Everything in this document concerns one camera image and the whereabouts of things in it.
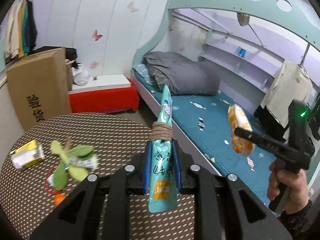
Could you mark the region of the person's right hand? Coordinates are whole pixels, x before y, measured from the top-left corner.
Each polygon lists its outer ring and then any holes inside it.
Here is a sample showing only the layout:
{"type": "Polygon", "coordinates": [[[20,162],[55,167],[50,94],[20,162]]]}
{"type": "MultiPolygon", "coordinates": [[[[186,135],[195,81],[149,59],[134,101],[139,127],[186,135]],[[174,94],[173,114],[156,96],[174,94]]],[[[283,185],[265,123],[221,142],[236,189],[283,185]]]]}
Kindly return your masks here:
{"type": "Polygon", "coordinates": [[[283,183],[291,189],[284,211],[290,215],[304,209],[309,202],[305,171],[300,169],[297,174],[286,170],[279,170],[277,172],[276,161],[271,163],[269,170],[271,171],[271,175],[267,189],[268,199],[274,200],[280,194],[279,184],[283,183]]]}

